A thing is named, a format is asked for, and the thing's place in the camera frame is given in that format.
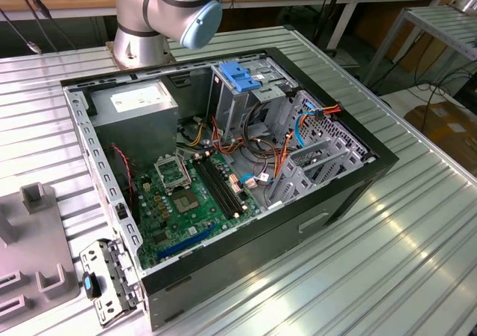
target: side panel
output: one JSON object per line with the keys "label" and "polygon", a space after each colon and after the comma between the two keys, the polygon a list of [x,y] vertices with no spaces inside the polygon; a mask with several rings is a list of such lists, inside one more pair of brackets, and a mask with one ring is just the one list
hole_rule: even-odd
{"label": "side panel", "polygon": [[363,187],[366,189],[371,182],[363,181],[347,188],[180,281],[150,295],[148,304],[152,330],[295,247],[323,229],[328,220],[336,221],[338,216],[335,213],[342,213],[343,210],[339,209],[343,205],[351,207],[358,197],[355,191],[362,191]]}

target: ram slot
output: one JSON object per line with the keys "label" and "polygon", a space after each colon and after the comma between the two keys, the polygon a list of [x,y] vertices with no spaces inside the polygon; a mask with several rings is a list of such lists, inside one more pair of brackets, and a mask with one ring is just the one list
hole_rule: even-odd
{"label": "ram slot", "polygon": [[208,159],[194,161],[194,167],[227,219],[242,213],[240,203]]}

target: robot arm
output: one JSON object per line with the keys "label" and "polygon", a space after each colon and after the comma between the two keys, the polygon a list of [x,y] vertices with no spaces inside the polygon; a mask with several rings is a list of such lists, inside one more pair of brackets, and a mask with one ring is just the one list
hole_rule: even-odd
{"label": "robot arm", "polygon": [[127,68],[166,63],[167,37],[190,49],[205,46],[221,21],[214,0],[116,0],[118,30],[114,56]]}

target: red cable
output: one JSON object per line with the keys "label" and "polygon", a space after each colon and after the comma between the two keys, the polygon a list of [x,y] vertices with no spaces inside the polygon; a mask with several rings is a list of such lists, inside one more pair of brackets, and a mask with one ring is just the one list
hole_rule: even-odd
{"label": "red cable", "polygon": [[123,160],[124,164],[126,165],[127,182],[129,183],[129,197],[130,197],[129,203],[130,203],[130,207],[133,208],[133,179],[131,178],[131,171],[129,169],[129,162],[127,162],[127,158],[121,150],[119,150],[114,145],[111,145],[111,147],[121,155],[122,160]]}

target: motherboard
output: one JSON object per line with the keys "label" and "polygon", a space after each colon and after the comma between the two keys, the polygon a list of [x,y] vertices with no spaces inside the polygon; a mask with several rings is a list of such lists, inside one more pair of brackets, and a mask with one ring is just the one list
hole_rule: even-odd
{"label": "motherboard", "polygon": [[[219,152],[180,160],[179,165],[174,158],[134,177],[139,193],[138,228],[144,241],[138,253],[143,269],[260,213],[249,192],[233,183],[234,174]],[[174,178],[183,179],[181,166],[190,185],[171,190],[166,186]]]}

